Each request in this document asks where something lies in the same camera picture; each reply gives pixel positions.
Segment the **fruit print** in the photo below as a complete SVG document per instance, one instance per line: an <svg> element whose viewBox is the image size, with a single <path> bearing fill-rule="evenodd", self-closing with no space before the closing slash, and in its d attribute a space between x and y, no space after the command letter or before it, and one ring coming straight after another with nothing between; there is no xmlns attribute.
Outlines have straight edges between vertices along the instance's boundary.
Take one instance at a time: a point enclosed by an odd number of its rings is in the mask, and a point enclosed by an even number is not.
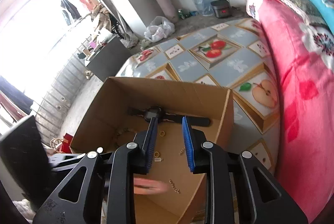
<svg viewBox="0 0 334 224"><path fill-rule="evenodd" d="M155 79L166 80L164 76L157 76Z"/></svg>
<svg viewBox="0 0 334 224"><path fill-rule="evenodd" d="M251 83L244 83L240 86L239 91L250 91L252 88L252 84Z"/></svg>
<svg viewBox="0 0 334 224"><path fill-rule="evenodd" d="M221 50L220 49L209 50L205 54L205 56L208 57L208 58L216 58L220 55L221 55Z"/></svg>
<svg viewBox="0 0 334 224"><path fill-rule="evenodd" d="M148 49L145 51L142 51L140 57L139 57L139 61L143 62L144 60L146 60L151 54L153 53L153 50Z"/></svg>
<svg viewBox="0 0 334 224"><path fill-rule="evenodd" d="M270 80L263 80L260 84L253 83L255 87L252 90L254 99L269 108L274 108L278 102L278 95L275 85Z"/></svg>
<svg viewBox="0 0 334 224"><path fill-rule="evenodd" d="M222 40L216 40L211 43L210 47L212 50L223 49L226 46L226 42Z"/></svg>

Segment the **floral blanket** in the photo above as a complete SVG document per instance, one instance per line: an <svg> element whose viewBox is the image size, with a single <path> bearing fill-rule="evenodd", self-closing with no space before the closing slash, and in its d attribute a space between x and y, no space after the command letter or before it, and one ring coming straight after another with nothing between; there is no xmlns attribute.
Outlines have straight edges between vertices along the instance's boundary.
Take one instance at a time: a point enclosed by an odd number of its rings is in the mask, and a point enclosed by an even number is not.
<svg viewBox="0 0 334 224"><path fill-rule="evenodd" d="M280 88L276 177L311 223L334 191L334 37L278 0L248 0L266 33Z"/></svg>

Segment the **cardboard box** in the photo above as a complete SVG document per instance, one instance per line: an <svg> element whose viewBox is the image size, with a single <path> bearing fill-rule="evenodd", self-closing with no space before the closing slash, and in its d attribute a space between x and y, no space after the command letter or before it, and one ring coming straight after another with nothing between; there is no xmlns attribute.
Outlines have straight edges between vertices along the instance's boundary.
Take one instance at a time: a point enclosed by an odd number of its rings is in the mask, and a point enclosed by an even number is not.
<svg viewBox="0 0 334 224"><path fill-rule="evenodd" d="M195 83L110 77L97 93L72 140L76 152L88 152L103 147L105 152L131 142L134 132L148 128L142 117L129 116L127 108L145 109L162 106L169 112L205 116L210 127L195 127L206 138L220 146L227 144L233 127L233 94L228 88ZM180 124L163 122L158 125L155 151L163 158L152 163L146 177L163 181L170 188L159 195L135 195L138 224L189 224L205 201L204 175L193 175L187 164ZM176 193L169 180L180 190Z"/></svg>

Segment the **black strap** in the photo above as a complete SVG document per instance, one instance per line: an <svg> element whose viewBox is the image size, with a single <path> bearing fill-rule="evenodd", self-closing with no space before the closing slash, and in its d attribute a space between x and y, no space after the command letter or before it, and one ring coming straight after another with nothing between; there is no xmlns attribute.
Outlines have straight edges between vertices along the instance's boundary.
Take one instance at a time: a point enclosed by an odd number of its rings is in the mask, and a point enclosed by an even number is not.
<svg viewBox="0 0 334 224"><path fill-rule="evenodd" d="M171 114L171 113L165 113L162 121L171 121L176 123L182 123L182 118L184 115L178 115L178 114ZM189 119L189 122L193 126L202 126L202 127L209 127L210 126L210 119L207 117L195 117L195 116L187 116Z"/></svg>
<svg viewBox="0 0 334 224"><path fill-rule="evenodd" d="M140 109L136 109L136 108L129 107L129 108L128 108L128 114L129 114L130 116L140 116L140 117L144 117L144 116L145 116L145 110L140 110Z"/></svg>

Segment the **floor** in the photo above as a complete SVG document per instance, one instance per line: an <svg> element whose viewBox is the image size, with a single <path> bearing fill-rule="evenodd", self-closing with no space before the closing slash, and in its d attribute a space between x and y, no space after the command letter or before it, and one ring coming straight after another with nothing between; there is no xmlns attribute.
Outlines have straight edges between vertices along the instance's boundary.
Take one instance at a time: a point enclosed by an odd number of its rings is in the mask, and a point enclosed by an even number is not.
<svg viewBox="0 0 334 224"><path fill-rule="evenodd" d="M161 42L169 40L171 38L177 38L179 36L194 32L196 30L206 28L215 24L231 21L234 19L240 19L246 17L247 14L245 11L233 10L233 16L224 19L218 19L214 16L203 17L201 15L193 16L187 18L185 20L180 20L175 24L175 33L170 35L167 39L163 39L159 42L152 43L149 47L158 45ZM132 54L136 54L140 52L140 45L138 44L136 47L131 49ZM74 135L78 126L86 114L88 107L90 106L91 102L95 98L95 95L101 88L103 82L98 79L96 76L93 76L80 90L79 94L77 95L76 99L71 105L67 116L64 120L63 125L61 126L60 130L60 137L62 137L65 133L69 133Z"/></svg>
<svg viewBox="0 0 334 224"><path fill-rule="evenodd" d="M71 108L67 112L64 123L61 126L59 134L60 137L63 137L65 133L69 133L74 136L81 120L102 85L103 82L100 79L96 76L92 76L91 79L82 87L76 96L76 99L72 103Z"/></svg>

